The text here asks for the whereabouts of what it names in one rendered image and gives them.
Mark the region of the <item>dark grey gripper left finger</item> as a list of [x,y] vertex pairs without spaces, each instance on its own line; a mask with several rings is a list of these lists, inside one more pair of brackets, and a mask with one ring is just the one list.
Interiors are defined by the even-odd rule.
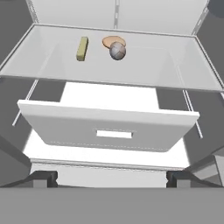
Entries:
[[35,171],[27,178],[3,185],[3,188],[51,188],[57,187],[58,173],[56,171]]

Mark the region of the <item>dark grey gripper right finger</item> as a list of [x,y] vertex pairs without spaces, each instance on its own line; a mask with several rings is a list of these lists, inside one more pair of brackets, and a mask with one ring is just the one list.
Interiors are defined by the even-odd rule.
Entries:
[[191,174],[189,171],[168,171],[166,173],[166,178],[167,188],[221,188],[221,185],[217,185],[206,180],[201,180]]

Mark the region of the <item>white fridge drawer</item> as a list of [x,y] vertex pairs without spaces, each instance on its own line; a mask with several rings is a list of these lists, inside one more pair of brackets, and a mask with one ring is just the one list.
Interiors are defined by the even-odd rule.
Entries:
[[126,151],[167,152],[200,117],[192,111],[82,108],[53,101],[17,105],[46,144]]

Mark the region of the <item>white fridge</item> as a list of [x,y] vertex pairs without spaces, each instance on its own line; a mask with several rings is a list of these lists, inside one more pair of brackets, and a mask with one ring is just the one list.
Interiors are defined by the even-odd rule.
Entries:
[[[194,36],[200,43],[197,30],[206,14],[209,0],[24,0],[31,15],[31,24],[12,48],[0,69],[34,25],[80,27],[125,32],[149,32],[164,35]],[[158,94],[162,90],[178,90],[189,95],[191,89],[140,87],[68,80],[32,79],[1,76],[0,79],[26,80],[31,86],[18,98],[16,118],[25,120],[18,101],[59,102],[91,109],[151,111],[164,109]],[[202,93],[223,93],[199,91]],[[108,188],[162,188],[166,173],[181,171],[189,164],[186,135],[200,128],[200,112],[187,102],[183,109],[199,113],[194,126],[167,152],[115,150],[60,146],[45,143],[28,123],[30,135],[22,153],[31,170],[56,171],[62,186]]]

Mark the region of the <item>glass fridge shelf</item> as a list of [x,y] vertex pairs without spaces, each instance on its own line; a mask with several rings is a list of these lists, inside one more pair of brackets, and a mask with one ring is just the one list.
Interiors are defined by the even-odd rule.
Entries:
[[[112,59],[107,36],[126,42],[126,55]],[[76,59],[88,37],[84,61]],[[221,92],[223,85],[194,36],[84,29],[36,24],[0,69],[1,76]]]

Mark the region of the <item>yellow butter stick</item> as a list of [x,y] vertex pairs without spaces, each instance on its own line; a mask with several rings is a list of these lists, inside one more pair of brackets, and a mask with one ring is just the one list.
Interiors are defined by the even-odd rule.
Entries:
[[88,49],[88,37],[82,37],[80,39],[80,44],[76,53],[76,59],[78,61],[85,60],[87,49]]

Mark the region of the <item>grey round ball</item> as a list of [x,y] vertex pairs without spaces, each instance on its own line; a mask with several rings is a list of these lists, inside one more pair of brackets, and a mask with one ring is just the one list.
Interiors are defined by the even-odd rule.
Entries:
[[126,55],[126,48],[120,42],[114,42],[109,48],[109,54],[113,60],[122,60]]

